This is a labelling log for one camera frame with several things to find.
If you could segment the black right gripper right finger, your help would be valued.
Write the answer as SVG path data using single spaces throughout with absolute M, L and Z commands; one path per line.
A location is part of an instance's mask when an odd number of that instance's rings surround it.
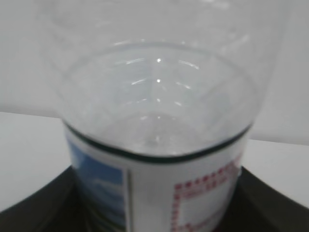
M 220 232 L 307 232 L 309 209 L 277 192 L 244 167 Z

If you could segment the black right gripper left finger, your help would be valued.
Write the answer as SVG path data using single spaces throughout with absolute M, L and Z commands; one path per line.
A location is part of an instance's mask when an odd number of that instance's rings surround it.
M 2 232 L 80 232 L 81 203 L 73 169 L 0 213 Z

